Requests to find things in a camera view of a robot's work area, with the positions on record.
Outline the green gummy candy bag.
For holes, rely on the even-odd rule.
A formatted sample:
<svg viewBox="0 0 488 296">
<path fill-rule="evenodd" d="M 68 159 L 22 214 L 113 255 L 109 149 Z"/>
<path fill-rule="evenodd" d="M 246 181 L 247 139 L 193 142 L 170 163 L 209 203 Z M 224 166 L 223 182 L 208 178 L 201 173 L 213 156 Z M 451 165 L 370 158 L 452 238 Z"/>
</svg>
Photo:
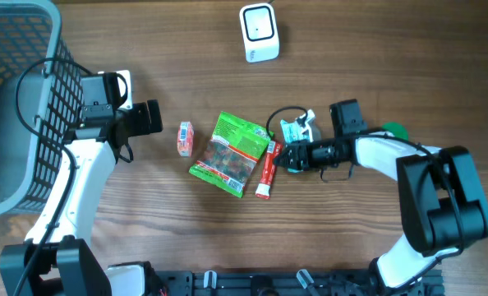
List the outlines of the green gummy candy bag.
<svg viewBox="0 0 488 296">
<path fill-rule="evenodd" d="M 264 127 L 222 112 L 204 153 L 189 173 L 241 198 L 269 141 Z"/>
</svg>

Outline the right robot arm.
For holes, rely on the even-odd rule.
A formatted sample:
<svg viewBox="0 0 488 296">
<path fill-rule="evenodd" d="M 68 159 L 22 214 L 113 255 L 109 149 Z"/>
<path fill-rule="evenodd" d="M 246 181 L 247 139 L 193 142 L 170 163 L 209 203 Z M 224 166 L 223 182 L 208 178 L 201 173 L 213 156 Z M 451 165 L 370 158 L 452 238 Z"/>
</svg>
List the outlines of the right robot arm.
<svg viewBox="0 0 488 296">
<path fill-rule="evenodd" d="M 331 104 L 329 112 L 334 137 L 293 141 L 273 163 L 309 171 L 348 162 L 397 182 L 403 235 L 370 263 L 356 289 L 369 295 L 408 292 L 444 259 L 488 238 L 488 201 L 468 149 L 424 146 L 370 128 L 356 99 Z"/>
</svg>

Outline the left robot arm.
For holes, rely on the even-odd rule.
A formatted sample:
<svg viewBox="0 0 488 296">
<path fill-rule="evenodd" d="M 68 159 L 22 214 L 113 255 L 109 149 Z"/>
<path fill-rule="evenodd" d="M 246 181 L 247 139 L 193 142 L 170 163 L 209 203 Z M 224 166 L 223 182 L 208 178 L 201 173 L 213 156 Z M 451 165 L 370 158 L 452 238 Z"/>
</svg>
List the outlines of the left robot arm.
<svg viewBox="0 0 488 296">
<path fill-rule="evenodd" d="M 161 132 L 156 100 L 135 104 L 128 70 L 83 80 L 83 118 L 62 140 L 62 164 L 40 217 L 22 244 L 6 246 L 0 274 L 10 295 L 158 295 L 147 261 L 103 269 L 90 236 L 105 183 L 134 136 Z"/>
</svg>

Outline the red stick sachet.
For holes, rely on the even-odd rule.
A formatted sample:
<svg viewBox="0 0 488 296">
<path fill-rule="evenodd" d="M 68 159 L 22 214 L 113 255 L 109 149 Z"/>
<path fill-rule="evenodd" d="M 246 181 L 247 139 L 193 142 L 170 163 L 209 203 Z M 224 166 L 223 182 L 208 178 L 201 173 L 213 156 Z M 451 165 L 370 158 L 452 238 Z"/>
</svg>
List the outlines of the red stick sachet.
<svg viewBox="0 0 488 296">
<path fill-rule="evenodd" d="M 261 199 L 270 199 L 270 188 L 276 172 L 274 158 L 280 154 L 282 147 L 283 146 L 277 141 L 269 142 L 266 150 L 264 168 L 262 170 L 261 178 L 256 189 L 256 196 Z"/>
</svg>

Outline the teal white wipes packet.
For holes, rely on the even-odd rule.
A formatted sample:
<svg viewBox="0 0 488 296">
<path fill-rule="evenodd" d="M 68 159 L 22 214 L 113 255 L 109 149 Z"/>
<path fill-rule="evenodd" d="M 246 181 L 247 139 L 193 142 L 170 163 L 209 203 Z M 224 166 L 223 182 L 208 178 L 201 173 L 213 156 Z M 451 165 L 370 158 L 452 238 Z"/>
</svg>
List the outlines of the teal white wipes packet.
<svg viewBox="0 0 488 296">
<path fill-rule="evenodd" d="M 312 109 L 304 109 L 300 106 L 287 106 L 281 108 L 279 112 L 290 109 L 301 110 L 303 114 L 296 117 L 291 123 L 283 119 L 280 121 L 284 137 L 283 150 L 286 150 L 288 145 L 292 143 L 301 141 L 313 142 L 322 139 L 319 128 L 315 124 L 315 113 Z"/>
</svg>

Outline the small red orange box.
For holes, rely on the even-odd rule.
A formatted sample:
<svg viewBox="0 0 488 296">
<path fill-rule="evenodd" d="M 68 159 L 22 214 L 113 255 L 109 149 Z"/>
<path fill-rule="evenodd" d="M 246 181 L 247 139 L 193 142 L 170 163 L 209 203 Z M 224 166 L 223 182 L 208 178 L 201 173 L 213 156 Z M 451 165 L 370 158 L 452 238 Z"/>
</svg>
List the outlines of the small red orange box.
<svg viewBox="0 0 488 296">
<path fill-rule="evenodd" d="M 191 157 L 194 129 L 191 122 L 181 122 L 177 133 L 177 151 L 181 157 Z"/>
</svg>

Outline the green lid jar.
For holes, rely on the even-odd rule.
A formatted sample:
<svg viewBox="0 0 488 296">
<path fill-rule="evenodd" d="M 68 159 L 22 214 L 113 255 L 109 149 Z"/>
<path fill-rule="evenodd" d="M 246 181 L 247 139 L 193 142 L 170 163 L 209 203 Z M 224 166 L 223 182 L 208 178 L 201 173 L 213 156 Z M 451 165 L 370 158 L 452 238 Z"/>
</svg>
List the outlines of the green lid jar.
<svg viewBox="0 0 488 296">
<path fill-rule="evenodd" d="M 382 128 L 385 131 L 391 132 L 397 138 L 404 139 L 404 140 L 409 139 L 407 129 L 405 128 L 405 126 L 401 125 L 400 123 L 396 123 L 396 122 L 384 123 L 382 125 Z"/>
</svg>

